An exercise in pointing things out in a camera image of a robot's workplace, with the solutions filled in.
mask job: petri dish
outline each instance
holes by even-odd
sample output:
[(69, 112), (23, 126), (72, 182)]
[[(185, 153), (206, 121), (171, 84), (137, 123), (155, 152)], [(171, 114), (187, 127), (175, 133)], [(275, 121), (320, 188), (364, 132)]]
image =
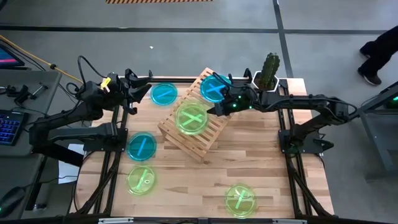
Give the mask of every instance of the petri dish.
[(140, 132), (130, 138), (127, 153), (134, 161), (146, 161), (155, 154), (156, 146), (156, 139), (151, 133)]
[(175, 125), (184, 134), (200, 134), (207, 128), (207, 123), (207, 111), (200, 103), (182, 103), (175, 112)]
[(178, 91), (172, 83), (162, 83), (153, 87), (150, 92), (152, 101), (160, 106), (172, 104), (177, 99)]
[[(231, 81), (227, 77), (221, 76), (221, 78), (231, 84)], [(224, 96), (221, 94), (221, 90), (224, 87), (225, 85), (218, 81), (216, 77), (210, 75), (200, 84), (200, 93), (207, 101), (220, 103), (224, 99)]]
[(148, 194), (156, 183), (155, 172), (147, 166), (136, 166), (126, 178), (127, 189), (133, 195)]
[(256, 209), (254, 192), (244, 184), (236, 184), (225, 193), (225, 208), (236, 218), (246, 218)]

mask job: wooden crate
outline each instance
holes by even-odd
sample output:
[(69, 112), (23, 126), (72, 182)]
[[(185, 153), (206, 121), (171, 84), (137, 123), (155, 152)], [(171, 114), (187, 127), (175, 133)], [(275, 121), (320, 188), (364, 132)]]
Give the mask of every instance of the wooden crate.
[(205, 131), (193, 136), (181, 133), (175, 125), (174, 117), (178, 107), (185, 102), (200, 102), (206, 110), (214, 107), (213, 103), (206, 101), (200, 94), (200, 84), (211, 74), (213, 74), (213, 71), (206, 68), (199, 78), (192, 83), (187, 92), (173, 105), (166, 118), (162, 119), (158, 124), (158, 127), (167, 140), (175, 144), (200, 163), (203, 162), (204, 156), (209, 151), (211, 145), (216, 141), (217, 137), (220, 135), (231, 117), (217, 117), (216, 115), (208, 114), (208, 126)]

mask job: concrete floor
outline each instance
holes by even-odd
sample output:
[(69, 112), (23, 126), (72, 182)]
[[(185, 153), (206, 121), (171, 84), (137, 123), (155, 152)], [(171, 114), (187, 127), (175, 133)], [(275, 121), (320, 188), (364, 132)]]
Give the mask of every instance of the concrete floor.
[[(131, 68), (139, 74), (151, 69), (154, 75), (195, 76), (210, 67), (240, 77), (246, 67), (259, 70), (269, 52), (282, 55), (285, 48), (283, 56), (289, 61), (282, 62), (278, 76), (292, 73), (295, 78), (304, 78), (308, 93), (337, 96), (359, 106), (397, 81), (398, 55), (379, 72), (381, 86), (369, 86), (356, 73), (364, 61), (358, 49), (375, 39), (377, 30), (397, 25), (397, 1), (279, 0), (279, 4), (284, 28), (305, 29), (307, 34), (286, 34), (281, 43), (275, 32), (281, 27), (277, 25), (272, 0), (124, 5), (97, 0), (15, 0), (0, 12), (2, 24), (246, 28), (269, 29), (273, 33), (1, 31), (1, 35), (75, 75), (76, 58), (84, 55), (102, 73), (123, 74), (125, 68)], [(324, 34), (311, 34), (316, 30), (323, 30)], [(348, 30), (349, 34), (328, 35), (329, 30)], [(100, 80), (90, 69), (85, 71), (86, 79)], [(66, 82), (69, 79), (63, 78), (62, 84)], [(50, 112), (72, 106), (58, 91)], [(325, 153), (325, 164), (336, 215), (397, 223), (397, 181), (369, 184), (364, 179), (364, 175), (380, 168), (380, 162), (360, 120), (327, 127), (322, 132), (335, 143)]]

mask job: butcher block tabletop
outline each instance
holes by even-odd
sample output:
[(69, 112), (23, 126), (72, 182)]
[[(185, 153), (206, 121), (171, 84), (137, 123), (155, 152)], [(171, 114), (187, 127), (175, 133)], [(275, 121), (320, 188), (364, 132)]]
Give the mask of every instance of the butcher block tabletop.
[[(303, 79), (288, 78), (287, 82), (290, 94), (307, 94)], [(182, 96), (190, 85), (176, 83), (178, 96)], [(249, 186), (256, 196), (256, 207), (249, 218), (294, 217), (286, 161), (277, 137), (280, 129), (277, 112), (246, 110), (232, 115), (201, 164), (166, 140), (160, 132), (157, 125), (169, 113), (170, 107), (154, 104), (150, 91), (141, 104), (134, 106), (138, 108), (138, 114), (127, 118), (129, 138), (137, 132), (149, 132), (156, 138), (157, 150), (145, 162), (133, 161), (126, 152), (122, 154), (112, 217), (233, 218), (226, 210), (224, 199), (226, 191), (234, 184)], [(119, 110), (118, 121), (122, 111)], [(312, 118), (309, 110), (293, 112), (298, 124)], [(104, 116), (94, 121), (93, 126), (111, 122), (112, 113), (104, 111)], [(303, 154), (302, 157), (308, 188), (326, 211), (333, 213), (321, 160), (312, 154)], [(104, 152), (95, 152), (83, 164), (76, 188), (78, 208), (97, 187), (103, 159)], [(126, 178), (133, 168), (141, 165), (150, 166), (157, 179), (151, 192), (137, 196), (129, 193)], [(101, 211), (107, 195), (108, 188), (105, 188)], [(298, 190), (298, 199), (304, 211), (301, 190)]]

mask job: colorful keyboard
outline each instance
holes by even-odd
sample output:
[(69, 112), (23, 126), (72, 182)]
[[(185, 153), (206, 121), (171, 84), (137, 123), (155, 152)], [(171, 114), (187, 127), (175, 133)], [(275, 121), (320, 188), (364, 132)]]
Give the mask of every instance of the colorful keyboard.
[(0, 110), (0, 145), (15, 145), (28, 116), (28, 113)]

